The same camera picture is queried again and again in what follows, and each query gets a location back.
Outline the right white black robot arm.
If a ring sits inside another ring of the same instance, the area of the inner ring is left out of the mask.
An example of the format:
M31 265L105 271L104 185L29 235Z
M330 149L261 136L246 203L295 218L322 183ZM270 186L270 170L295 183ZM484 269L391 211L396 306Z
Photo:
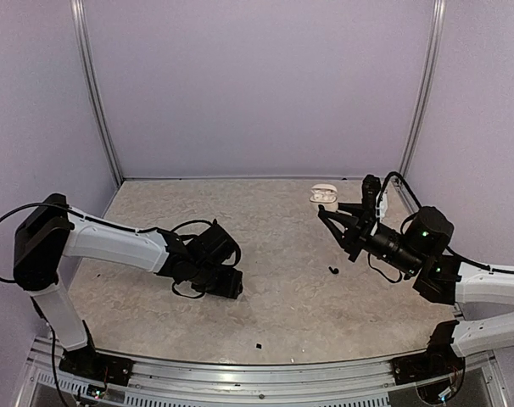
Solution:
M514 305L514 268L468 259L450 248L454 226L433 206L419 205L400 231L383 223L388 204L388 181L368 175L359 203L341 203L338 190L316 184L310 202L339 247L354 262L361 253L412 280L414 289L433 304L489 303ZM437 376L453 355L464 358L479 352L514 346L514 311L475 321L446 321L436 326L422 353L419 367Z

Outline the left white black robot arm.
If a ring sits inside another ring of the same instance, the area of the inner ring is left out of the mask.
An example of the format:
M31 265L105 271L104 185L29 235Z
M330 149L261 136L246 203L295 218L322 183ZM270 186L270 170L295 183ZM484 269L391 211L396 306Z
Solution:
M128 265L170 278L174 285L188 282L197 298L209 294L235 299L243 291L243 273L237 269L241 248L215 220L199 234L180 235L94 218L69 206L58 193L31 208L14 235L14 280L29 293L66 357L85 376L98 376L104 359L61 282L63 257Z

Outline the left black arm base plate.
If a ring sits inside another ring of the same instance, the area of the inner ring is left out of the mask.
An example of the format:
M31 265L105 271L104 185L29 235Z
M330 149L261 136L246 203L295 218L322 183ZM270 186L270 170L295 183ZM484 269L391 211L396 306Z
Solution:
M131 378L134 361L97 351L91 338L76 350L64 350L59 369L103 384L126 387Z

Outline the white earbuds charging case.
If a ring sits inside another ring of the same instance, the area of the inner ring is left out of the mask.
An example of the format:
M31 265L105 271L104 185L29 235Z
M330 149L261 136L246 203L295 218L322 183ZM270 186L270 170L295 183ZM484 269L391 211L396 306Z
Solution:
M310 205L315 211L323 208L329 212L338 210L338 189L332 184L315 184L311 189Z

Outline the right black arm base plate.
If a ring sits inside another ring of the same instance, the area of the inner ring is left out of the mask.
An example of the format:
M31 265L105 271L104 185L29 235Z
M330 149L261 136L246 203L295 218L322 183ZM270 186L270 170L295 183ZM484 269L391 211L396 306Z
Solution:
M391 359L395 384L424 381L464 369L465 358L452 348L453 331L459 324L457 320L439 323L424 351Z

